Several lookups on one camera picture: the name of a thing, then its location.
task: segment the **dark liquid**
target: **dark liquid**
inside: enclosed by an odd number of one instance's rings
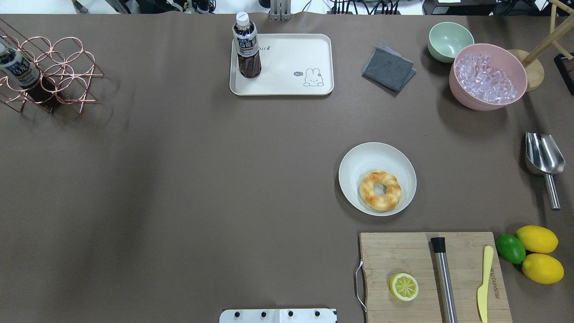
[[[30,96],[30,99],[32,99],[35,102],[38,102],[39,105],[45,108],[51,109],[60,105],[60,101],[58,101],[58,99],[56,98],[58,93],[51,93],[46,91],[46,90],[56,91],[56,86],[52,82],[50,82],[50,80],[47,78],[41,78],[41,80],[44,88],[42,88],[40,82],[37,82],[36,85],[34,85],[33,87],[30,88],[23,87],[22,89],[26,90],[28,96]]]
[[[239,29],[236,25],[233,27],[236,34],[240,36],[247,36],[255,31],[255,25],[250,22],[249,27],[246,29]],[[248,79],[254,79],[261,73],[261,59],[259,58],[259,49],[257,53],[253,56],[243,57],[237,54],[237,59],[239,61],[239,72],[241,75]]]

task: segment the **ice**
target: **ice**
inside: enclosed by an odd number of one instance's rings
[[[517,92],[504,71],[491,65],[490,54],[466,54],[455,63],[455,75],[473,97],[489,103],[510,103]]]

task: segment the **scoop handle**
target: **scoop handle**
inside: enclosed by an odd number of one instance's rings
[[[546,179],[550,206],[553,211],[558,211],[560,210],[560,203],[558,202],[558,193],[556,193],[556,186],[554,185],[554,176],[552,176],[552,174],[546,174],[544,175],[544,179]]]

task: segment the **bottle label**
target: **bottle label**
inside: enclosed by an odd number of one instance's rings
[[[259,45],[257,44],[257,27],[253,29],[253,32],[241,36],[235,34],[235,48],[237,49],[237,54],[243,57],[251,57],[259,51]]]
[[[10,63],[4,65],[2,69],[12,76],[14,80],[18,80],[20,86],[30,86],[38,81],[40,78],[40,71],[28,59],[17,52],[16,57]]]

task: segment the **gray towel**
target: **gray towel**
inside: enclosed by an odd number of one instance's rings
[[[364,68],[363,76],[390,90],[401,91],[416,72],[411,60],[405,59],[389,47],[375,47]]]

